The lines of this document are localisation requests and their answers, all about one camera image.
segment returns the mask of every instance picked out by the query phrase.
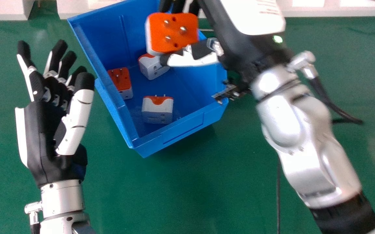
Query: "green table surface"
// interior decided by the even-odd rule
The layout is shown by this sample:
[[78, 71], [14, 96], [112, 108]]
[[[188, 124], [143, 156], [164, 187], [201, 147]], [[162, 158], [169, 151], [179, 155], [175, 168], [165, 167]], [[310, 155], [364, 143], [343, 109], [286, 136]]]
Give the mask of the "green table surface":
[[[310, 50], [331, 98], [365, 120], [333, 127], [375, 208], [375, 18], [290, 18], [286, 41]], [[14, 108], [28, 103], [16, 61], [27, 41], [39, 69], [58, 39], [90, 67], [55, 3], [23, 22], [0, 22], [0, 234], [29, 233], [24, 206], [40, 199], [18, 156]], [[261, 133], [255, 102], [231, 102], [222, 119], [143, 159], [129, 149], [98, 93], [82, 143], [89, 157], [83, 190], [99, 233], [272, 234], [278, 157]], [[309, 210], [281, 178], [282, 233], [320, 233]]]

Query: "blue plastic bin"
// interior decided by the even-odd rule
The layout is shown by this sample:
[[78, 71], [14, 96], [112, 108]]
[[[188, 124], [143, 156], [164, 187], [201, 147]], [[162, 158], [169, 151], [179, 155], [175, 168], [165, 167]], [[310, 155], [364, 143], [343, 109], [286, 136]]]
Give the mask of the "blue plastic bin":
[[[144, 23], [157, 8], [155, 0], [126, 0], [68, 20], [98, 76], [98, 93], [128, 147], [144, 158], [218, 121], [228, 104], [227, 99], [220, 105], [211, 97], [224, 89], [226, 71], [221, 65], [172, 68], [155, 80], [141, 74], [137, 60], [146, 53]], [[134, 92], [125, 101], [107, 73], [122, 67], [129, 69]], [[164, 94], [174, 98], [173, 122], [144, 123], [143, 97]]]

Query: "robotic arm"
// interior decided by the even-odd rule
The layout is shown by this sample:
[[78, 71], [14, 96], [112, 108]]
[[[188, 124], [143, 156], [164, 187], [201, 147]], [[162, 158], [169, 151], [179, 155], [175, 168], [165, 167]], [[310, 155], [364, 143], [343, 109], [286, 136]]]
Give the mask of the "robotic arm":
[[80, 144], [92, 107], [94, 77], [84, 67], [69, 76], [76, 55], [69, 51], [61, 59], [66, 50], [66, 42], [59, 40], [41, 75], [28, 44], [18, 42], [17, 60], [31, 100], [25, 108], [15, 108], [18, 148], [41, 192], [41, 201], [24, 208], [32, 234], [95, 233], [83, 212], [87, 154]]
[[[181, 12], [175, 6], [184, 2], [175, 1], [173, 13]], [[275, 0], [197, 0], [190, 7], [190, 12], [197, 14], [194, 5], [203, 9], [217, 41], [211, 39], [207, 46], [191, 45], [183, 53], [162, 56], [162, 65], [205, 65], [211, 62], [204, 62], [210, 61], [204, 58], [213, 56], [225, 69], [239, 73], [257, 101], [265, 138], [277, 151], [288, 182], [310, 209], [322, 233], [375, 234], [375, 213], [333, 135], [327, 107], [344, 118], [337, 123], [362, 121], [327, 97], [311, 52], [294, 56], [287, 48], [286, 22]], [[170, 7], [171, 0], [162, 0], [159, 10], [167, 12]], [[199, 52], [194, 48], [208, 49], [209, 53], [195, 57]], [[309, 79], [321, 100], [301, 84], [296, 71]], [[235, 98], [242, 91], [228, 86], [215, 98]]]

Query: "metal prong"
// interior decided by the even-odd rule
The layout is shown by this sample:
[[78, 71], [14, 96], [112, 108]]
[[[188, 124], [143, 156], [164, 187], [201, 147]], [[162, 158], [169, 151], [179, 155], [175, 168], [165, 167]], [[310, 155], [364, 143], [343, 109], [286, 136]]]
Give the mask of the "metal prong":
[[187, 28], [186, 27], [184, 27], [184, 26], [181, 26], [180, 27], [180, 34], [185, 34], [187, 32]]

